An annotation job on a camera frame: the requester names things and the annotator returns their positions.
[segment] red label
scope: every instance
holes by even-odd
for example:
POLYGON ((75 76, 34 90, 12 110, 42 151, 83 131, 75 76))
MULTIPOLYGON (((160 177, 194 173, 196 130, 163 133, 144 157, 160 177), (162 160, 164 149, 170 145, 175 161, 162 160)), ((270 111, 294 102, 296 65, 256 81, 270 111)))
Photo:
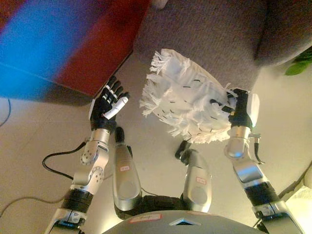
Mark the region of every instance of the red label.
POLYGON ((200 184, 206 184, 206 179, 204 178, 200 178, 200 177, 196 177, 196 182, 197 183, 200 183, 200 184))

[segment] gray fabric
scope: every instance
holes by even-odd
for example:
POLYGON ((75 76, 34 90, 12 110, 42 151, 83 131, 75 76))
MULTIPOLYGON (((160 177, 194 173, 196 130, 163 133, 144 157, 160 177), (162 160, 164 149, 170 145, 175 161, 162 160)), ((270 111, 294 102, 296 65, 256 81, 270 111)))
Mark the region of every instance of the gray fabric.
POLYGON ((312 1, 273 0, 259 46, 259 65, 280 65, 312 46, 312 1))
POLYGON ((149 9, 134 51, 150 63, 155 51, 174 49, 223 86, 251 89, 265 14, 264 0, 169 0, 163 10, 149 9))

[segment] green plant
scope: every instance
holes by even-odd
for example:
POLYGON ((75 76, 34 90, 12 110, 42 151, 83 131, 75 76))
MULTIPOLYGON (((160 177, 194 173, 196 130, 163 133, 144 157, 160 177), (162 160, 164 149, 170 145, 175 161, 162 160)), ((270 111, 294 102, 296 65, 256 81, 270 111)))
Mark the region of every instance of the green plant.
POLYGON ((302 73, 312 63, 312 47, 302 52, 293 61, 294 65, 285 72, 287 76, 294 76, 302 73))

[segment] white towel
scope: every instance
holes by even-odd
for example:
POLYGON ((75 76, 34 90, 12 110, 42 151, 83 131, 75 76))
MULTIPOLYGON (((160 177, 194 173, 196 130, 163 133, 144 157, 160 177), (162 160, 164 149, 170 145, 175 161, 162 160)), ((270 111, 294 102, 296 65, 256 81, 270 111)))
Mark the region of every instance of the white towel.
POLYGON ((229 113, 221 109, 229 103, 220 83, 198 64, 170 49, 155 52, 140 101, 143 114, 153 112, 172 126, 173 136, 181 134, 190 143, 209 143, 228 139, 229 113), (214 99, 218 103, 210 104, 214 99))

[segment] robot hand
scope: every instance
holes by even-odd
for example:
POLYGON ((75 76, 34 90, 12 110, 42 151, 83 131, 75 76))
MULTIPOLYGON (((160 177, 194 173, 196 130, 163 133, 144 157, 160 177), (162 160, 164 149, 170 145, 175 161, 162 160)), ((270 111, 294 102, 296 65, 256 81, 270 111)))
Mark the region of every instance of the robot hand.
POLYGON ((116 128, 116 114, 129 100, 129 93, 121 94, 123 87, 116 77, 112 76, 100 95, 93 99, 89 120, 91 130, 102 128, 112 133, 116 128))

